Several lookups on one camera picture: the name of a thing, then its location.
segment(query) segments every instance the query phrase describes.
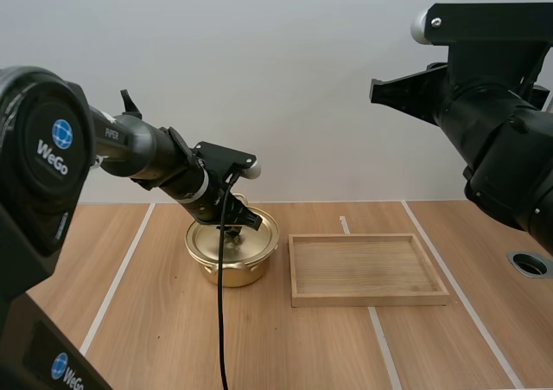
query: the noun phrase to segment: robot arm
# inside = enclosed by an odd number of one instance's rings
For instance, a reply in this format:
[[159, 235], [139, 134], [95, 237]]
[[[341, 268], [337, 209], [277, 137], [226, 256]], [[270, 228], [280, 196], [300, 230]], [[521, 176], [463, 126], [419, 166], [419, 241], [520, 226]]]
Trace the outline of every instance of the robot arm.
[[411, 34], [448, 46], [448, 63], [373, 80], [371, 101], [442, 128], [467, 162], [467, 198], [553, 254], [553, 115], [535, 85], [551, 17], [553, 3], [437, 3]]
[[[0, 250], [10, 251], [0, 265], [4, 297], [54, 271], [97, 156], [103, 170], [162, 189], [208, 225], [220, 224], [229, 184], [259, 175], [255, 156], [205, 142], [190, 149], [173, 128], [142, 121], [122, 94], [126, 112], [112, 118], [89, 106], [78, 85], [48, 70], [0, 70]], [[225, 222], [257, 230], [261, 217], [231, 195]]]

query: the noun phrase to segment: black cable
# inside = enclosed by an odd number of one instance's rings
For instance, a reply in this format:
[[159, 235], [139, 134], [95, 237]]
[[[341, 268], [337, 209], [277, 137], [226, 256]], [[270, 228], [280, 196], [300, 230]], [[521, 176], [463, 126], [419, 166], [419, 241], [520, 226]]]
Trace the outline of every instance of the black cable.
[[225, 216], [228, 196], [231, 193], [232, 185], [238, 180], [239, 174], [233, 174], [226, 187], [223, 197], [223, 210], [221, 212], [221, 225], [219, 232], [219, 261], [217, 267], [217, 311], [219, 315], [219, 367], [221, 370], [221, 380], [223, 389], [228, 390], [225, 371], [225, 325], [223, 323], [223, 251], [225, 250]]

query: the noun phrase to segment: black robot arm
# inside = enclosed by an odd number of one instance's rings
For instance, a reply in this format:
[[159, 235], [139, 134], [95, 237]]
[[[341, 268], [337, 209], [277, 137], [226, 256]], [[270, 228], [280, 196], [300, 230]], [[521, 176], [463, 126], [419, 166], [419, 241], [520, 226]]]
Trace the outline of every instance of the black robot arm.
[[[102, 169], [129, 177], [144, 189], [159, 188], [199, 223], [219, 225], [222, 200], [231, 174], [257, 178], [254, 155], [200, 142], [190, 149], [173, 128], [157, 129], [142, 120], [126, 90], [125, 112], [112, 116], [89, 106]], [[258, 229], [261, 217], [234, 197], [226, 205], [226, 225]]]
[[115, 118], [88, 105], [80, 86], [38, 67], [0, 70], [0, 387], [110, 386], [25, 291], [54, 271], [95, 159], [114, 176], [160, 188], [200, 224], [258, 229], [234, 195], [256, 178], [255, 156], [201, 142], [188, 148], [156, 129], [126, 91]]
[[448, 46], [448, 63], [373, 80], [371, 101], [442, 128], [467, 162], [467, 198], [553, 254], [553, 115], [535, 85], [551, 17], [553, 3], [437, 3], [411, 34]]

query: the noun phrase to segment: wooden tray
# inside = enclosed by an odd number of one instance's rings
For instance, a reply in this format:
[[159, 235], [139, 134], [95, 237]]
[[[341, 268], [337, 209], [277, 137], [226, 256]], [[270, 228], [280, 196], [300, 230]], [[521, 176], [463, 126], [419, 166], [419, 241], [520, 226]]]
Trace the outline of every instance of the wooden tray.
[[414, 234], [289, 237], [292, 306], [445, 305], [449, 294]]

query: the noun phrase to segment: white stripe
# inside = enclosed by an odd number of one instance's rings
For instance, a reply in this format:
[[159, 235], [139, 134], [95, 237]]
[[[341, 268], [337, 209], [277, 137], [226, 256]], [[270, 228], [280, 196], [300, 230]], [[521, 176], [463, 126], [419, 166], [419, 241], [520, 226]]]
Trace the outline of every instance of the white stripe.
[[401, 203], [404, 205], [405, 212], [411, 218], [411, 221], [413, 222], [416, 229], [421, 234], [421, 236], [423, 237], [423, 239], [426, 242], [427, 246], [429, 247], [430, 251], [434, 255], [434, 258], [435, 258], [436, 262], [438, 262], [438, 265], [443, 270], [443, 273], [446, 275], [446, 278], [448, 278], [449, 283], [451, 284], [451, 286], [453, 286], [453, 289], [457, 293], [457, 296], [459, 297], [459, 299], [461, 300], [461, 302], [465, 306], [465, 309], [467, 310], [468, 315], [470, 315], [470, 317], [473, 319], [474, 323], [476, 324], [476, 328], [478, 328], [478, 331], [480, 331], [480, 333], [482, 334], [482, 336], [486, 340], [487, 345], [490, 347], [493, 354], [498, 359], [499, 364], [501, 365], [501, 367], [503, 368], [503, 370], [505, 371], [505, 373], [509, 377], [509, 380], [511, 380], [511, 383], [513, 384], [513, 386], [515, 386], [515, 388], [524, 388], [524, 386], [522, 384], [522, 381], [520, 381], [520, 379], [517, 377], [517, 374], [512, 369], [511, 364], [509, 364], [509, 361], [507, 361], [507, 359], [505, 358], [505, 356], [503, 355], [503, 353], [499, 349], [498, 344], [493, 340], [493, 338], [490, 335], [490, 333], [488, 332], [486, 326], [484, 325], [484, 323], [482, 322], [482, 320], [480, 319], [480, 317], [478, 316], [478, 314], [474, 310], [471, 303], [468, 301], [467, 295], [465, 295], [465, 293], [462, 291], [461, 287], [459, 286], [459, 284], [455, 280], [453, 274], [449, 271], [448, 267], [446, 266], [445, 262], [442, 259], [442, 256], [440, 256], [440, 253], [438, 253], [438, 251], [436, 250], [436, 248], [432, 244], [432, 241], [430, 240], [430, 237], [426, 234], [423, 227], [418, 222], [415, 215], [413, 214], [413, 212], [409, 208], [409, 205], [407, 204], [407, 201], [402, 200]]
[[105, 295], [104, 302], [102, 302], [102, 304], [100, 305], [98, 313], [96, 314], [96, 317], [94, 318], [94, 321], [92, 321], [92, 325], [88, 330], [88, 334], [86, 334], [85, 340], [80, 346], [79, 351], [82, 355], [86, 355], [86, 351], [88, 351], [88, 348], [90, 347], [90, 344], [92, 343], [92, 340], [94, 339], [94, 336], [96, 335], [96, 332], [98, 331], [98, 328], [102, 323], [102, 319], [104, 319], [105, 312], [110, 306], [111, 299], [113, 298], [113, 295], [115, 295], [115, 291], [119, 286], [119, 282], [121, 282], [121, 278], [124, 275], [124, 271], [127, 268], [127, 265], [129, 264], [130, 258], [132, 258], [132, 255], [135, 252], [135, 249], [137, 248], [138, 242], [140, 241], [140, 238], [144, 233], [144, 229], [146, 228], [146, 225], [148, 225], [149, 217], [152, 215], [152, 211], [154, 211], [155, 206], [156, 205], [154, 203], [149, 205], [148, 211], [146, 212], [146, 215], [142, 220], [142, 224], [138, 228], [138, 231], [137, 231], [137, 234], [135, 235], [134, 240], [132, 241], [132, 243], [130, 243], [127, 254], [124, 255], [124, 259], [121, 262], [121, 266], [119, 266], [119, 270], [115, 275], [115, 278], [111, 282], [110, 289], [107, 291], [107, 294]]
[[[340, 216], [340, 222], [342, 223], [342, 228], [344, 229], [345, 234], [349, 234], [349, 226], [347, 225], [346, 216]], [[390, 378], [392, 390], [402, 390], [401, 381], [399, 381], [399, 376], [397, 375], [396, 364], [394, 364], [394, 359], [391, 358], [390, 347], [388, 347], [388, 342], [382, 330], [382, 325], [380, 325], [380, 319], [378, 318], [377, 310], [370, 306], [368, 307], [369, 315], [371, 316], [372, 327], [374, 328], [374, 333], [377, 336], [378, 345], [380, 347], [380, 352], [384, 358], [384, 364], [386, 365], [386, 370], [388, 370], [388, 377]]]
[[344, 229], [344, 233], [345, 234], [349, 234], [349, 226], [347, 225], [347, 221], [346, 221], [346, 217], [341, 215], [340, 216], [340, 221], [342, 223], [342, 228]]

